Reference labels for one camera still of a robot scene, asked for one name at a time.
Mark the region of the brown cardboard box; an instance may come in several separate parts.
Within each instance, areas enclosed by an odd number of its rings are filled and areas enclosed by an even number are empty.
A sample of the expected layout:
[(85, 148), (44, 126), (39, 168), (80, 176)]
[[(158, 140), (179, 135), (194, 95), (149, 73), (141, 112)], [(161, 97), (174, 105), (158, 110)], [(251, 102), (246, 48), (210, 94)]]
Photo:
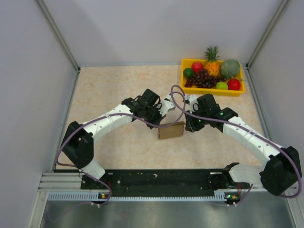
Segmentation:
[(161, 124), (162, 128), (158, 128), (158, 139), (171, 139), (182, 137), (185, 129), (186, 123), (184, 121), (176, 122), (175, 124), (169, 126), (171, 123)]

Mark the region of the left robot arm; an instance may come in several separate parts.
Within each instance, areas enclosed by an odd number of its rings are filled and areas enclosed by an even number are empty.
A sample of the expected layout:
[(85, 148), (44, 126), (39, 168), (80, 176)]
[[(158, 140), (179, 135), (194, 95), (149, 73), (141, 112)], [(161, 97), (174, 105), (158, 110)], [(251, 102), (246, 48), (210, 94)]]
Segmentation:
[(94, 159), (94, 144), (118, 127), (142, 119), (149, 128), (158, 127), (166, 114), (173, 110), (170, 96), (163, 100), (150, 89), (136, 98), (126, 98), (117, 107), (88, 122), (69, 124), (61, 151), (73, 165), (92, 176), (91, 182), (97, 188), (107, 185), (105, 169)]

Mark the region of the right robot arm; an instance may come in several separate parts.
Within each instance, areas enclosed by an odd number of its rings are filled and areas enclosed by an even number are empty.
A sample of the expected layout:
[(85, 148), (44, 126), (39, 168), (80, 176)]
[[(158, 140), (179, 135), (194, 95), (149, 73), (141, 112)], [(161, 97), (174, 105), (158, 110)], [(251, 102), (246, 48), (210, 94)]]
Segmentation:
[(237, 162), (226, 167), (222, 183), (233, 188), (239, 182), (259, 185), (269, 193), (279, 196), (302, 177), (298, 151), (289, 146), (276, 144), (247, 125), (230, 108), (221, 109), (211, 94), (197, 97), (186, 96), (190, 109), (185, 113), (186, 130), (197, 132), (210, 125), (232, 137), (259, 161), (259, 166), (242, 165)]

